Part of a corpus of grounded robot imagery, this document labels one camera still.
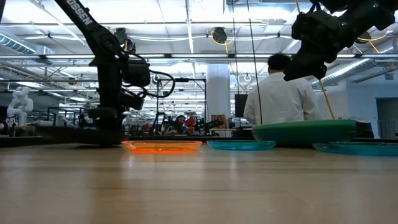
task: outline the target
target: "white column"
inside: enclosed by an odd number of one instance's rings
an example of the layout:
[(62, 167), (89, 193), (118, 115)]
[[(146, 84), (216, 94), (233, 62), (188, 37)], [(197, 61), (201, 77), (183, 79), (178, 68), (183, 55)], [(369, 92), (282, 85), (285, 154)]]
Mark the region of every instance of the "white column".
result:
[(228, 64), (207, 65), (206, 79), (207, 121), (210, 121), (213, 114), (223, 114), (229, 118), (231, 116), (231, 93)]

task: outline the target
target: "red object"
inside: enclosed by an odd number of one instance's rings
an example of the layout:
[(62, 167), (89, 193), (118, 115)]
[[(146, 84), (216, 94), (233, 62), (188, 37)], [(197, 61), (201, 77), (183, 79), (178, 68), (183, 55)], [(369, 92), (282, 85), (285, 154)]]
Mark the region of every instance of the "red object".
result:
[(144, 125), (144, 131), (149, 131), (149, 124)]
[(188, 120), (185, 121), (186, 127), (192, 128), (195, 124), (195, 118), (190, 117)]

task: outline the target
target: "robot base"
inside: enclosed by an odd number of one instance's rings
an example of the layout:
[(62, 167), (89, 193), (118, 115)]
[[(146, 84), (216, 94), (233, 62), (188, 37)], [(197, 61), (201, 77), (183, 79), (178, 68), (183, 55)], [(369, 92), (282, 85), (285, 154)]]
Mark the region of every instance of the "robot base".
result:
[(122, 141), (128, 140), (129, 136), (114, 131), (68, 128), (59, 126), (38, 126), (37, 132), (56, 142), (62, 143), (82, 143), (98, 146), (118, 145)]

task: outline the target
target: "wooden table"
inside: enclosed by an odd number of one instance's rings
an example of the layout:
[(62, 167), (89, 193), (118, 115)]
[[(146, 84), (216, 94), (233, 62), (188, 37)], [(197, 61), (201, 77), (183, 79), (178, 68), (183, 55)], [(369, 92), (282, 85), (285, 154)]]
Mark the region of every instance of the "wooden table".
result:
[(131, 154), (0, 149), (0, 223), (383, 223), (398, 220), (398, 159), (310, 149)]

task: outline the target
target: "yellow cable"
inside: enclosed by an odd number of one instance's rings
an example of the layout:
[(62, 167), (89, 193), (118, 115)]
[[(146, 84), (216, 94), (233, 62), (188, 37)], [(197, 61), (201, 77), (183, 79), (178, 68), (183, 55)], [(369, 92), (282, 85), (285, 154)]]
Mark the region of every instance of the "yellow cable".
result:
[(358, 37), (358, 40), (363, 40), (363, 41), (377, 41), (377, 40), (381, 40), (381, 39), (385, 38), (385, 37), (387, 36), (387, 34), (388, 34), (388, 30), (386, 31), (386, 33), (385, 33), (382, 37), (378, 37), (378, 38), (375, 38), (375, 39), (364, 39), (364, 38), (359, 38), (359, 37)]
[(300, 5), (299, 5), (299, 0), (296, 0), (296, 6), (297, 6), (298, 13), (300, 13)]
[(333, 118), (333, 119), (336, 119), (336, 118), (335, 118), (335, 115), (333, 114), (333, 110), (331, 109), (330, 102), (329, 102), (329, 98), (328, 98), (328, 95), (326, 94), (325, 87), (323, 86), (323, 84), (322, 84), (322, 81), (321, 81), (321, 80), (319, 80), (319, 84), (321, 85), (321, 88), (322, 88), (323, 95), (325, 96), (325, 99), (326, 99), (326, 104), (328, 105), (328, 108), (329, 108), (329, 111), (330, 111), (331, 118)]
[(372, 45), (373, 49), (374, 49), (377, 53), (380, 54), (380, 51), (376, 48), (376, 46), (375, 46), (371, 41), (369, 41), (369, 43)]

